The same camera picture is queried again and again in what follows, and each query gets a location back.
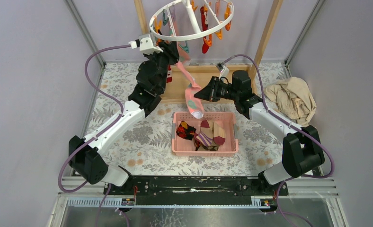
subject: beige cloth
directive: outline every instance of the beige cloth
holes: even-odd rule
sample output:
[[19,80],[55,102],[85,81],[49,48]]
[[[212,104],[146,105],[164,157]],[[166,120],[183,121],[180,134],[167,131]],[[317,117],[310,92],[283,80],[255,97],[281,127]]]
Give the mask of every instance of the beige cloth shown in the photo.
[[266,96],[277,103],[278,108],[287,117],[297,120],[302,126],[308,126],[316,111],[316,103],[308,85],[301,78],[291,77],[269,85]]

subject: glass panel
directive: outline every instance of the glass panel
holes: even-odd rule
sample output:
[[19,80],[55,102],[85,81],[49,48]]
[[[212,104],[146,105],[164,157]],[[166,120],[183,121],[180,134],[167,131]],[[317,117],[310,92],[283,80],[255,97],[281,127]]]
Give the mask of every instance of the glass panel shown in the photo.
[[[323,199],[282,198],[280,205],[284,211],[299,214],[307,218],[314,226],[332,227],[333,223]],[[94,226],[97,208],[67,207],[63,220],[63,227],[89,227]],[[126,213],[130,226],[289,226],[288,222],[279,213],[264,215],[258,209],[234,208],[133,208]],[[303,220],[288,216],[297,226],[309,226]],[[123,215],[115,212],[114,208],[103,208],[99,217],[99,227],[126,226]]]

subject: wall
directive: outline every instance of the wall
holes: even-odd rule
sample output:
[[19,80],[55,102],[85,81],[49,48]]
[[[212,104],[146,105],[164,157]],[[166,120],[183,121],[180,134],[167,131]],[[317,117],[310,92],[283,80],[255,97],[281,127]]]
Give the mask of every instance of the wall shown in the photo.
[[[287,57],[316,1],[284,0],[267,45],[264,60],[283,60]],[[99,49],[127,44],[141,34],[138,16],[132,0],[75,0],[74,2]],[[149,21],[157,10],[170,2],[172,0],[144,0],[146,20]],[[190,41],[188,44],[193,60],[220,61],[239,53],[255,56],[273,1],[233,0],[232,2],[236,11],[231,30],[226,32],[223,29],[222,40],[213,35],[213,46],[207,54],[202,54],[202,39]],[[199,8],[203,5],[203,0],[195,0],[195,3],[198,5],[195,14],[199,15]],[[181,28],[180,33],[191,34],[192,28],[185,9],[181,7],[182,3],[177,6],[180,6],[176,8],[178,26]],[[220,18],[223,18],[224,10],[225,5],[222,5]],[[213,21],[214,18],[209,20],[209,26],[210,24],[213,25]],[[103,57],[106,61],[144,60],[140,53],[130,49],[103,53]]]
[[373,226],[373,0],[326,1],[291,62],[318,109],[320,139],[351,227]]
[[0,227],[46,225],[91,101],[90,54],[64,1],[0,0]]

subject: pink basket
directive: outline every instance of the pink basket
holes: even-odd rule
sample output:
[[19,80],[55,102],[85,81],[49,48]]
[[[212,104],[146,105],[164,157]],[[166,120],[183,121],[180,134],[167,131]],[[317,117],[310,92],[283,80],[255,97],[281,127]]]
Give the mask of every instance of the pink basket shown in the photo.
[[[212,120],[224,128],[226,132],[225,143],[219,147],[218,151],[195,151],[192,141],[183,139],[176,134],[176,129],[181,121],[200,131],[200,122],[202,120]],[[238,152],[238,139],[235,131],[235,115],[231,112],[205,112],[202,119],[196,119],[189,112],[175,112],[172,131],[172,150],[177,156],[213,156],[213,157],[231,157]]]

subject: pink sock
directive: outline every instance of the pink sock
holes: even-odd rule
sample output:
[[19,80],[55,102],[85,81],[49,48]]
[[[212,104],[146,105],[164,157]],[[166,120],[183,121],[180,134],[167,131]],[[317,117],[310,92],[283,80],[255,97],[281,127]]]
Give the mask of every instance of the pink sock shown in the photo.
[[195,98],[194,94],[200,91],[202,88],[195,82],[195,79],[191,74],[184,68],[182,62],[176,64],[177,68],[184,74],[187,80],[191,82],[188,88],[185,90],[185,100],[188,106],[189,112],[197,119],[201,119],[204,114],[204,108],[200,99]]

